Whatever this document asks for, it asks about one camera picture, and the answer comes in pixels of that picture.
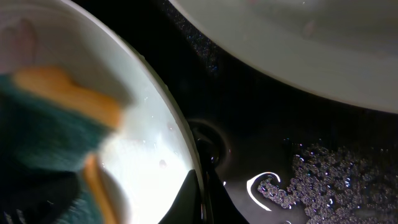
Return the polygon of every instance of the sponge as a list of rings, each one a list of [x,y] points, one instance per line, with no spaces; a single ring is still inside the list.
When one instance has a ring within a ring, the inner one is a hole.
[[[0,190],[76,172],[81,192],[57,223],[116,223],[94,153],[120,117],[114,99],[77,85],[59,67],[0,75]]]

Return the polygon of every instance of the white plate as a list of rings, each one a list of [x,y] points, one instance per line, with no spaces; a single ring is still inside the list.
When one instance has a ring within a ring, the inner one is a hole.
[[[266,75],[332,100],[398,113],[397,1],[170,2]]]
[[[123,106],[120,130],[99,153],[121,223],[158,223],[192,169],[203,190],[188,124],[143,56],[69,0],[0,0],[0,27],[22,18],[37,31],[36,65],[60,65]]]

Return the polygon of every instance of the scrubbing pad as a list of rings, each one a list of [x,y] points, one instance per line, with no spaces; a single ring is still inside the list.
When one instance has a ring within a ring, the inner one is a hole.
[[[56,172],[79,172],[87,155],[99,148],[120,120],[119,105],[112,98],[78,86],[58,67],[1,75],[0,96],[0,134],[4,138],[0,158],[2,166],[11,170],[0,171],[7,173],[3,187]],[[90,194],[93,182],[100,184],[98,179],[87,179],[90,187],[80,180],[79,197],[58,223],[102,223],[102,215],[106,223],[115,223],[103,188],[95,190],[95,199]]]

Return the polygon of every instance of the dark wet surface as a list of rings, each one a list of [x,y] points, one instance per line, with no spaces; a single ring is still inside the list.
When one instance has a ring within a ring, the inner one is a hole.
[[[227,147],[220,153],[216,171],[249,223],[301,224],[308,220],[302,205],[282,209],[257,191],[266,175],[255,181],[251,192],[271,212],[254,203],[246,190],[247,181],[263,172],[278,174],[280,188],[285,189],[294,176],[292,149],[299,144],[307,147],[319,142],[332,150],[346,146],[381,165],[394,164],[398,158],[398,116],[297,90],[222,49],[204,54],[175,25],[167,12],[169,6],[159,7],[163,1],[143,1],[134,9],[121,1],[80,3],[145,56],[187,119],[205,120],[221,130]],[[214,62],[203,60],[203,55],[215,55]],[[214,63],[210,69],[208,63]]]

